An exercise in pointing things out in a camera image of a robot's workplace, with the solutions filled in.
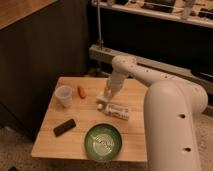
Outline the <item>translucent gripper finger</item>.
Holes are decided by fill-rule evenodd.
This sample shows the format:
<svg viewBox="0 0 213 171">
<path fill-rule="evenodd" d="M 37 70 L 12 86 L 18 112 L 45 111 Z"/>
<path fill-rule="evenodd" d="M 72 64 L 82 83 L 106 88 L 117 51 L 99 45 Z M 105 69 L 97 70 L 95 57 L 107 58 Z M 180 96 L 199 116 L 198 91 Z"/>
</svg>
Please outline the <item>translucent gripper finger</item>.
<svg viewBox="0 0 213 171">
<path fill-rule="evenodd" d="M 106 87 L 104 88 L 104 97 L 105 97 L 105 98 L 109 98 L 110 95 L 111 95 L 111 89 L 110 89 L 109 87 L 106 86 Z"/>
<path fill-rule="evenodd" d="M 112 99 L 118 92 L 110 92 L 109 99 Z"/>
</svg>

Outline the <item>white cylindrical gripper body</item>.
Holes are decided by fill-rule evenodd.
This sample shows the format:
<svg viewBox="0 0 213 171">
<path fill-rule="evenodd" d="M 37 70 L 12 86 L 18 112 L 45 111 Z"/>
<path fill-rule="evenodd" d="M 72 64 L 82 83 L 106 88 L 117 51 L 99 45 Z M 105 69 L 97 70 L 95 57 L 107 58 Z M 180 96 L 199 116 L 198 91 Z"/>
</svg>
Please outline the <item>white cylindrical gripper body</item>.
<svg viewBox="0 0 213 171">
<path fill-rule="evenodd" d="M 124 80 L 126 78 L 127 78 L 127 75 L 117 71 L 113 71 L 112 74 L 107 79 L 106 91 L 110 93 L 119 92 L 121 88 L 123 87 Z"/>
</svg>

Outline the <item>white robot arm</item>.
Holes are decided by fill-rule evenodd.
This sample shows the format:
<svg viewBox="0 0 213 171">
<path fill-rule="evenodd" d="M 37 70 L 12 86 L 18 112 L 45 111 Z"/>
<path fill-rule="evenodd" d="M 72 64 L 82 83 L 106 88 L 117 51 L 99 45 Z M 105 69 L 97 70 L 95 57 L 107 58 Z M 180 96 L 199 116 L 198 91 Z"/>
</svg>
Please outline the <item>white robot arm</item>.
<svg viewBox="0 0 213 171">
<path fill-rule="evenodd" d="M 131 76 L 148 87 L 143 106 L 149 171 L 201 171 L 193 116 L 208 105 L 199 84 L 137 64 L 133 56 L 112 59 L 104 97 L 112 99 Z"/>
</svg>

